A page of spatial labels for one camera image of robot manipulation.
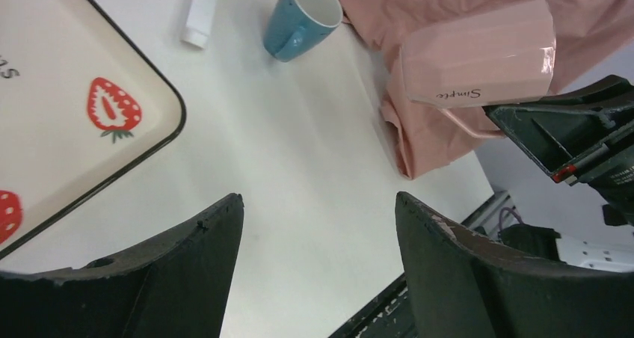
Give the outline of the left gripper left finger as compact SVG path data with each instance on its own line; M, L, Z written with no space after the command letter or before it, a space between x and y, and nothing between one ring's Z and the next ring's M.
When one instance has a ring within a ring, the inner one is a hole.
M244 203L199 214L83 268L1 273L3 337L218 337Z

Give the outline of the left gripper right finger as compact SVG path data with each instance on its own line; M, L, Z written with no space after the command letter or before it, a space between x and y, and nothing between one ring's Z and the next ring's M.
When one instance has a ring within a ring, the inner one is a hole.
M502 245L396 195L396 231L421 337L631 337L633 274Z

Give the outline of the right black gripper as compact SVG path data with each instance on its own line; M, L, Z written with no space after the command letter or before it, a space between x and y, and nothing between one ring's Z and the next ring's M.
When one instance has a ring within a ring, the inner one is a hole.
M538 101L484 107L553 182L583 183L605 201L607 226L633 225L633 84L609 75Z

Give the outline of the light pink mug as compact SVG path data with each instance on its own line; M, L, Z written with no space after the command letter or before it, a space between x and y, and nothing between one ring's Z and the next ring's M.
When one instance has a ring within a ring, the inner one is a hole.
M555 25L546 0L522 0L412 33L401 45L403 90L474 138L501 138L459 118L456 108L531 102L553 80Z

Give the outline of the blue mug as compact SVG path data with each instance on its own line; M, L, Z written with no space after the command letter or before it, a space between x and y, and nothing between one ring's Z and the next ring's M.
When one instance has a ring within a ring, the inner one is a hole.
M342 21L339 0L278 0L263 46L273 58L289 62L320 44Z

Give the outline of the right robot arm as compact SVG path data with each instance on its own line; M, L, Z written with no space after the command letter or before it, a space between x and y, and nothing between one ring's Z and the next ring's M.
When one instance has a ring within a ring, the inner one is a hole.
M607 226L633 224L633 85L609 75L534 102L490 105L487 117L553 182L586 184L605 201ZM578 267L627 272L633 250L594 245L546 227L515 224L498 234L514 248Z

